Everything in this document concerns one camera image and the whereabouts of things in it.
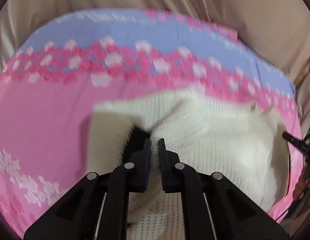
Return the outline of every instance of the white sweater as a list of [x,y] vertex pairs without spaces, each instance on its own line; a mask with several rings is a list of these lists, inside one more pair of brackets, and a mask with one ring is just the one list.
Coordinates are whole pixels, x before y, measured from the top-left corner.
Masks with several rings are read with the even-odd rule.
[[275,109],[233,105],[192,90],[167,91],[135,100],[97,104],[88,144],[87,172],[112,172],[134,125],[151,132],[148,190],[131,193],[127,239],[184,239],[180,194],[164,194],[157,142],[197,172],[223,173],[262,209],[287,191],[289,150]]

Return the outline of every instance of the white flower pattern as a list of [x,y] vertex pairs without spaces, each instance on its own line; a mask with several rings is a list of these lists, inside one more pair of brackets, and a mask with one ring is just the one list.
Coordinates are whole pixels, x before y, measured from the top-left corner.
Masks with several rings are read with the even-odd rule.
[[254,95],[256,93],[256,89],[251,83],[248,83],[247,90],[251,95]]
[[221,63],[217,59],[215,59],[214,57],[209,57],[209,62],[213,68],[221,71]]
[[235,73],[242,78],[244,76],[244,71],[242,71],[242,69],[238,66],[235,67]]
[[82,63],[82,58],[79,55],[76,55],[76,56],[70,58],[68,65],[69,65],[70,69],[78,69],[80,67],[81,63]]
[[236,80],[230,77],[228,83],[232,91],[238,91],[238,82]]
[[74,51],[76,46],[77,46],[76,41],[69,40],[68,42],[65,43],[64,49]]
[[52,55],[47,54],[42,61],[39,63],[41,66],[48,66],[53,60]]
[[54,47],[54,43],[52,41],[47,42],[44,46],[45,52],[47,52],[52,47]]
[[206,76],[206,68],[199,63],[193,63],[193,72],[195,74],[196,77],[202,77],[202,76]]
[[187,58],[191,54],[191,51],[187,49],[186,47],[178,47],[178,53],[182,57]]
[[101,45],[104,49],[106,49],[106,47],[107,47],[108,45],[114,45],[114,44],[115,44],[115,41],[114,41],[114,39],[113,39],[111,36],[106,36],[106,37],[100,39],[100,40],[99,40],[99,43],[100,43],[100,45]]
[[105,64],[108,67],[112,67],[114,65],[118,65],[122,63],[122,57],[118,53],[107,54],[105,59]]
[[145,51],[147,54],[151,53],[153,48],[147,41],[137,41],[135,46],[137,51]]
[[19,67],[19,60],[15,61],[14,64],[13,64],[13,70],[17,70],[18,67]]
[[258,80],[258,78],[254,77],[254,83],[255,83],[255,85],[258,87],[258,89],[261,89],[261,83],[260,83],[260,81]]
[[94,87],[108,87],[111,82],[111,76],[106,73],[92,74],[92,84]]
[[167,73],[170,70],[170,64],[165,62],[163,58],[154,59],[153,63],[158,73]]
[[29,204],[37,204],[39,207],[42,204],[52,206],[67,192],[65,189],[60,190],[57,182],[46,181],[41,175],[37,182],[30,175],[21,174],[20,170],[19,160],[12,160],[11,154],[5,149],[0,150],[0,173],[8,174],[11,183],[26,190],[24,197]]
[[34,84],[36,83],[40,78],[40,74],[38,72],[30,74],[30,76],[28,77],[28,82],[30,84]]
[[26,62],[26,64],[25,64],[25,66],[24,66],[24,70],[28,70],[30,67],[31,67],[31,65],[32,65],[32,62],[29,60],[29,61],[27,61]]
[[12,77],[11,76],[9,76],[9,77],[7,77],[7,78],[5,78],[5,83],[8,83],[8,82],[10,82],[12,80]]
[[29,48],[26,50],[26,53],[27,53],[28,55],[32,55],[33,52],[34,52],[34,48],[33,48],[33,47],[29,47]]

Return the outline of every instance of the wrinkled cloth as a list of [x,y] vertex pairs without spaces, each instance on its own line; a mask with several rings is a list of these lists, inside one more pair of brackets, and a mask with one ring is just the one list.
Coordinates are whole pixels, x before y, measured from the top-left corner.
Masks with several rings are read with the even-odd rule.
[[165,9],[219,22],[293,82],[310,58],[310,12],[302,0],[9,0],[0,13],[0,69],[43,24],[96,7]]
[[310,62],[306,68],[306,74],[297,87],[297,104],[303,137],[310,128]]
[[[90,9],[36,30],[0,75],[0,211],[7,223],[23,237],[84,176],[96,102],[186,88],[275,108],[285,129],[301,137],[294,85],[233,29],[168,11]],[[267,212],[273,218],[290,205],[302,170],[303,156],[291,146],[290,158],[287,195]]]
[[207,175],[221,172],[265,211],[286,195],[289,151],[275,108],[252,110],[192,90],[96,104],[86,173],[119,166],[134,126],[151,133],[152,168],[147,192],[130,194],[127,239],[184,239],[180,194],[164,194],[161,187],[161,138],[181,162]]

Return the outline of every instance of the floral pattern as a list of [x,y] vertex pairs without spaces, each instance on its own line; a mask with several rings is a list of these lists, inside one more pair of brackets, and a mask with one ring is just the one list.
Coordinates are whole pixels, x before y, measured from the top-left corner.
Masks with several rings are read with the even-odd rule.
[[[200,83],[206,94],[221,99],[239,103],[253,100],[262,108],[275,106],[283,115],[295,111],[292,97],[262,87],[256,78],[248,79],[239,66],[231,72],[215,57],[208,61],[197,58],[187,47],[162,54],[147,41],[136,41],[135,46],[136,50],[117,46],[111,36],[85,49],[74,40],[66,42],[63,49],[50,41],[39,53],[33,53],[31,48],[17,53],[7,63],[0,81],[16,82],[27,76],[30,84],[40,79],[69,84],[76,82],[79,75],[89,73],[96,88],[108,87],[112,79],[120,77],[128,82],[152,81],[160,88],[172,88],[174,79],[183,78]],[[41,203],[31,193],[27,198],[31,203]]]
[[40,175],[35,180],[30,175],[21,173],[19,160],[12,160],[11,154],[5,149],[0,150],[0,173],[8,174],[13,184],[25,190],[24,197],[29,204],[52,206],[66,193],[66,190],[59,189],[57,182],[45,181]]

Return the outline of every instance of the pink flower pattern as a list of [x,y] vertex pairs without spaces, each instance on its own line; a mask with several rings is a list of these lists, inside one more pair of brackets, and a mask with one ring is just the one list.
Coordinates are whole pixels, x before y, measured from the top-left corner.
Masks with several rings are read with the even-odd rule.
[[36,221],[33,214],[28,216],[28,220],[25,218],[21,202],[15,195],[8,204],[8,201],[0,193],[0,211],[10,226],[21,235],[23,235],[29,226]]
[[217,32],[219,35],[224,36],[234,43],[242,44],[238,39],[238,32],[232,28],[219,25],[217,23],[206,22],[205,20],[196,19],[193,17],[187,17],[182,14],[172,13],[169,11],[159,10],[146,10],[146,15],[150,19],[157,19],[159,21],[165,21],[167,18],[175,17],[178,22],[184,22],[188,26],[197,30],[203,30],[205,32]]
[[[188,18],[186,21],[194,24],[195,20]],[[211,27],[218,29],[217,25],[212,24]],[[100,81],[97,82],[97,76],[94,76],[95,87],[105,87],[111,79],[124,77],[128,82],[152,80],[160,88],[173,88],[173,79],[183,78],[200,83],[207,94],[221,99],[238,103],[255,101],[263,108],[273,105],[284,115],[295,110],[293,98],[262,87],[256,79],[248,79],[239,66],[231,72],[218,59],[197,58],[186,47],[162,54],[147,41],[137,41],[133,49],[119,47],[111,37],[105,37],[86,49],[70,40],[64,48],[48,43],[37,53],[30,51],[16,54],[7,63],[0,82],[18,82],[27,77],[32,84],[40,78],[47,82],[70,84],[76,82],[79,75],[99,73],[103,82],[99,85]]]

